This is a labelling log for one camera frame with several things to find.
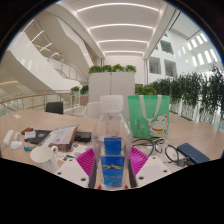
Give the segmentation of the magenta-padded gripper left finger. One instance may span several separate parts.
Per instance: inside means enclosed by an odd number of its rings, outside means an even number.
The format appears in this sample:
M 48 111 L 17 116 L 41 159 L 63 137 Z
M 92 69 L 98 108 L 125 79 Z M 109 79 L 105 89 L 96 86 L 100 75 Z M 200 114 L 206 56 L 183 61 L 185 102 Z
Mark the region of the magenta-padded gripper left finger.
M 88 149 L 78 158 L 67 159 L 55 174 L 81 187 L 93 189 L 96 183 L 93 149 Z

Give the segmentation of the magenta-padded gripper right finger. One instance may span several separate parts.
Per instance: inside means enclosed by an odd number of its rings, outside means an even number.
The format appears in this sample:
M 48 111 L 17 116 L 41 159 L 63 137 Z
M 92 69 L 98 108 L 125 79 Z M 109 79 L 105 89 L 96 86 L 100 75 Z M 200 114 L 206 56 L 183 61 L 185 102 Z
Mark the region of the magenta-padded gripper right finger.
M 135 147 L 131 149 L 129 179 L 132 188 L 143 187 L 170 173 L 171 171 L 157 156 L 147 156 Z

